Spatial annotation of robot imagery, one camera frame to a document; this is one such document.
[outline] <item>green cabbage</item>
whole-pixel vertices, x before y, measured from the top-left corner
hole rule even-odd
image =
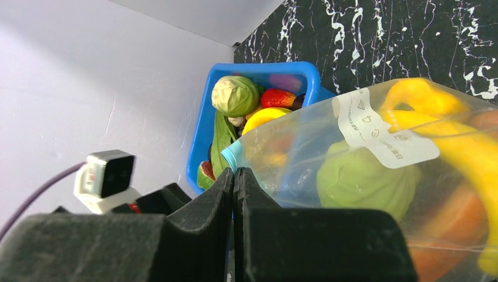
[[[243,76],[224,76],[211,94],[213,107],[229,118],[252,112],[260,101],[258,86]]]
[[[349,150],[345,142],[329,148],[317,173],[321,205],[383,210],[400,221],[420,181],[419,168],[388,169],[367,148]]]

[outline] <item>bag label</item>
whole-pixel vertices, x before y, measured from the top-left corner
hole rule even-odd
[[[411,130],[389,133],[391,125],[370,106],[367,88],[332,99],[338,110],[339,130],[351,147],[366,147],[385,167],[397,169],[439,157],[438,147],[429,138]]]

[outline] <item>marble countertop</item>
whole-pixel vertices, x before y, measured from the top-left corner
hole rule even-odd
[[[309,61],[337,93],[422,76],[498,104],[496,0],[286,0],[235,63]]]

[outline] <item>blue container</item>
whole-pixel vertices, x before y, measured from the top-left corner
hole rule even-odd
[[[320,85],[318,69],[309,62],[288,63],[217,63],[211,68],[204,87],[196,132],[187,162],[187,181],[197,194],[197,168],[207,160],[213,142],[215,108],[211,104],[214,84],[227,75],[242,75],[265,88],[279,88],[296,95],[306,93],[303,107],[331,98],[334,94]]]

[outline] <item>plastic bag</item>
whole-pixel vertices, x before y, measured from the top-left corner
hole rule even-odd
[[[497,133],[496,106],[395,79],[261,125],[223,156],[283,207],[388,212],[420,281],[480,281],[498,276]]]

